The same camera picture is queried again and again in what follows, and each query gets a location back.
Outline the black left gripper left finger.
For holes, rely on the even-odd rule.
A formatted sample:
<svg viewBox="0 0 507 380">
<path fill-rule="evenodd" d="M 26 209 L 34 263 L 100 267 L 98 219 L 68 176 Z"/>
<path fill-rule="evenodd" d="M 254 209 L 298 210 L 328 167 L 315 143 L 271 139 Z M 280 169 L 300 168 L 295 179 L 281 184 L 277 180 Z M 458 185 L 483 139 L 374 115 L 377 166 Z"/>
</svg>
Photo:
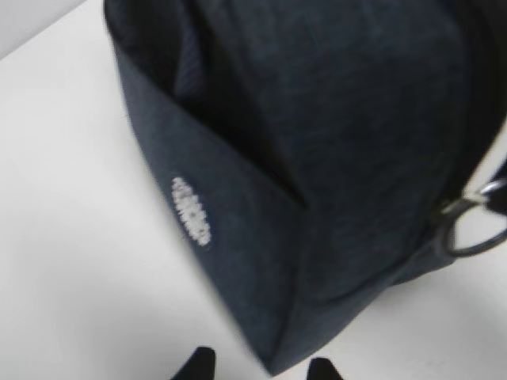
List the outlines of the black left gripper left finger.
<svg viewBox="0 0 507 380">
<path fill-rule="evenodd" d="M 217 354 L 211 345 L 199 345 L 170 380 L 214 380 Z"/>
</svg>

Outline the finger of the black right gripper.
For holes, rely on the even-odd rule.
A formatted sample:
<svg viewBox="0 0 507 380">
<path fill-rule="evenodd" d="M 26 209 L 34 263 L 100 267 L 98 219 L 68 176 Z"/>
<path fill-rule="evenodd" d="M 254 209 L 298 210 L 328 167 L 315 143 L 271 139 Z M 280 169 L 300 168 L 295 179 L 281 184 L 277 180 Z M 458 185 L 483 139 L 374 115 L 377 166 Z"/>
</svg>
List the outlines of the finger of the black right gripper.
<svg viewBox="0 0 507 380">
<path fill-rule="evenodd" d="M 495 174 L 490 182 L 493 186 L 488 193 L 486 207 L 493 212 L 506 216 L 507 214 L 507 191 L 506 191 L 506 161 Z"/>
</svg>

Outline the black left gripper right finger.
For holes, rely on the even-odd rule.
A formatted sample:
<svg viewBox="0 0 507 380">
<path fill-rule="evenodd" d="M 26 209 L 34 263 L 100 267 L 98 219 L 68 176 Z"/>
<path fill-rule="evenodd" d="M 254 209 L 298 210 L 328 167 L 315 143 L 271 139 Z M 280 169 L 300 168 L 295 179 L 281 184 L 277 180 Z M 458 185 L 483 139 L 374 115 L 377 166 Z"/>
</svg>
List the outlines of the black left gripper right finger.
<svg viewBox="0 0 507 380">
<path fill-rule="evenodd" d="M 307 367 L 307 380 L 344 380 L 336 367 L 336 350 L 321 349 L 310 357 Z"/>
</svg>

